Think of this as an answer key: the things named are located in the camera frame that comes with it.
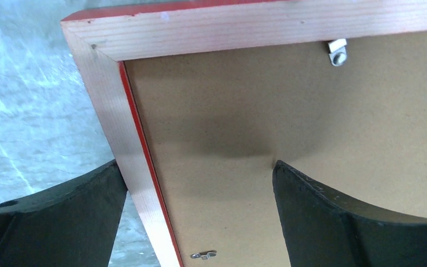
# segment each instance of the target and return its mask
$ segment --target wooden frame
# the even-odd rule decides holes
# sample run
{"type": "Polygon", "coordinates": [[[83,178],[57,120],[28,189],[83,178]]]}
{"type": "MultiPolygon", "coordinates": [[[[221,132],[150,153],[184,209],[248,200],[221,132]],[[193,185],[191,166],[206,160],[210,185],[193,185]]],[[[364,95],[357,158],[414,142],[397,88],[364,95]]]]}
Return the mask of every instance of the wooden frame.
{"type": "Polygon", "coordinates": [[[426,31],[427,1],[177,2],[80,11],[61,26],[161,266],[182,266],[124,61],[426,31]]]}

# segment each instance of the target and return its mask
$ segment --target metal bracket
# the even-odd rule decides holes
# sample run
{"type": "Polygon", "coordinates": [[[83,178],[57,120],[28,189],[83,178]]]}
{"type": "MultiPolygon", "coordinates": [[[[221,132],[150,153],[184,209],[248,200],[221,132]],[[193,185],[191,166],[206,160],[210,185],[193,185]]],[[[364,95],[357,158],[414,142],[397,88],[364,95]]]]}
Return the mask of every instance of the metal bracket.
{"type": "Polygon", "coordinates": [[[198,259],[201,258],[202,260],[208,260],[210,257],[215,257],[217,255],[217,251],[210,250],[206,252],[200,252],[200,253],[194,253],[191,255],[192,259],[198,259]]]}
{"type": "Polygon", "coordinates": [[[330,49],[328,56],[333,66],[339,67],[347,60],[346,45],[346,39],[337,39],[328,43],[330,49]]]}

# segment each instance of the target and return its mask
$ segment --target brown backing board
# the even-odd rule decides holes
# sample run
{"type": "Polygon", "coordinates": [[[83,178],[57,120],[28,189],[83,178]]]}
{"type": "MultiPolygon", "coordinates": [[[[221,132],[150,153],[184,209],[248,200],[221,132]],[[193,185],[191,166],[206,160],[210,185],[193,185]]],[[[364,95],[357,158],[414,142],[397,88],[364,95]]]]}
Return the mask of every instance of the brown backing board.
{"type": "Polygon", "coordinates": [[[126,61],[184,265],[289,266],[277,159],[427,217],[427,32],[126,61]]]}

